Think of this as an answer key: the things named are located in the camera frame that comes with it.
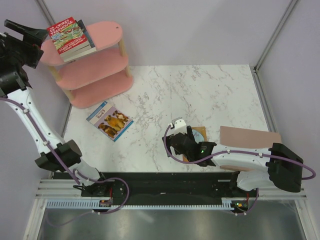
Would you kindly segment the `red Treehouse book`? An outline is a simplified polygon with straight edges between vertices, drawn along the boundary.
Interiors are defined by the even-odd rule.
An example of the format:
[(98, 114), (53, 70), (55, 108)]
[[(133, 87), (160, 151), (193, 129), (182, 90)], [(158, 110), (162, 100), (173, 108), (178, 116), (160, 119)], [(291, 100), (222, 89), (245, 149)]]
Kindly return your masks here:
[(61, 57), (71, 53), (72, 48), (86, 42), (85, 36), (82, 36), (81, 29), (73, 17), (62, 20), (46, 30)]

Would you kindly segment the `Nineteen Eighty-Four blue book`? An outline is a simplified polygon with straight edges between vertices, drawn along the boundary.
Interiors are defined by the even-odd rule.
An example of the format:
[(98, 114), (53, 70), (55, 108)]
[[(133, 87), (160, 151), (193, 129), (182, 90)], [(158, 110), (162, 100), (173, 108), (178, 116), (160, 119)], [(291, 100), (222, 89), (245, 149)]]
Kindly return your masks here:
[(90, 48), (90, 49), (88, 49), (86, 51), (79, 52), (79, 53), (76, 53), (76, 54), (74, 54), (72, 56), (69, 56), (69, 57), (65, 58), (63, 61), (65, 63), (67, 63), (67, 62), (73, 61), (75, 59), (78, 59), (78, 58), (84, 57), (86, 55), (89, 55), (91, 53), (94, 53), (96, 50), (97, 50), (96, 47), (93, 47), (93, 48)]

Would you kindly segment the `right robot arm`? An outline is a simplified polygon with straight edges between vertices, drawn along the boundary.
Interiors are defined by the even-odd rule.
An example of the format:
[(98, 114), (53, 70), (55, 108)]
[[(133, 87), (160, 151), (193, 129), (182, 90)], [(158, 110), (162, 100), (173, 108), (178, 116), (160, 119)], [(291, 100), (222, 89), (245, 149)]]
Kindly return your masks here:
[(184, 155), (191, 164), (234, 171), (229, 191), (235, 197), (272, 186), (291, 193), (301, 191), (303, 160), (282, 143), (273, 143), (270, 148), (229, 147), (208, 141), (196, 142), (186, 133), (171, 134), (162, 140), (169, 157)]

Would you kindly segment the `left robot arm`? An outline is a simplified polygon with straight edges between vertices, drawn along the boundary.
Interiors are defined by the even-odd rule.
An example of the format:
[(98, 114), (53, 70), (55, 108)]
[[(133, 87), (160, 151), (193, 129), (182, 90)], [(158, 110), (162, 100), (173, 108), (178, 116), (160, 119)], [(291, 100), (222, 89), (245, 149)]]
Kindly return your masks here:
[(83, 197), (108, 197), (111, 187), (105, 176), (82, 159), (74, 140), (65, 141), (49, 127), (33, 99), (33, 88), (23, 66), (37, 67), (48, 32), (8, 19), (4, 26), (22, 34), (23, 38), (17, 39), (7, 32), (0, 35), (0, 99), (15, 111), (34, 140), (39, 153), (35, 163), (53, 173), (67, 172)]

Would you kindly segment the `Othello orange book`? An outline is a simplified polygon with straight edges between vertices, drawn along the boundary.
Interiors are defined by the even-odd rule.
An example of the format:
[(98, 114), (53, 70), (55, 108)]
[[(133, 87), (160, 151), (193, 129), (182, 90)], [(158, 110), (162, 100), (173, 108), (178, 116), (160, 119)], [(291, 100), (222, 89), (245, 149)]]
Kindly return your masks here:
[(206, 142), (208, 140), (205, 126), (187, 126), (187, 131), (189, 131), (189, 129), (192, 130), (192, 135), (197, 143)]

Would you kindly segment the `brown file folder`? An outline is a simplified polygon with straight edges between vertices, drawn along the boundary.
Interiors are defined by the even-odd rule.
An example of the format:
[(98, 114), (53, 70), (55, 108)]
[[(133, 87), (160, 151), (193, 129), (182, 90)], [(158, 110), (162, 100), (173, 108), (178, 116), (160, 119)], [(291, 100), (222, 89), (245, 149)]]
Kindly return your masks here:
[(220, 144), (248, 149), (271, 148), (273, 143), (282, 143), (281, 135), (277, 132), (221, 126)]

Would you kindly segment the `pink three-tier shelf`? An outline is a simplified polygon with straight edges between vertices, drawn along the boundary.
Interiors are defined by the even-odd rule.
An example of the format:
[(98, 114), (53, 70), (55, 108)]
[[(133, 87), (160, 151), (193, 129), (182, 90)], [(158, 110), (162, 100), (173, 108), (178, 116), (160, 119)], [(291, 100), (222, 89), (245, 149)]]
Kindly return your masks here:
[(133, 85), (123, 29), (114, 21), (86, 26), (96, 51), (64, 62), (52, 40), (42, 45), (40, 61), (76, 108), (88, 108), (129, 90)]

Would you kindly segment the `purple dog book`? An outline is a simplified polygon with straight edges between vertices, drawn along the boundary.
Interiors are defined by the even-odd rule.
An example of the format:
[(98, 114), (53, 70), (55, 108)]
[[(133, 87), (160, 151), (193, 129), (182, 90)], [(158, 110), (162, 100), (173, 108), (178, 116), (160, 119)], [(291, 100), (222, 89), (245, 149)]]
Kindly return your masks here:
[(113, 142), (133, 124), (133, 120), (119, 111), (112, 104), (104, 101), (86, 120)]

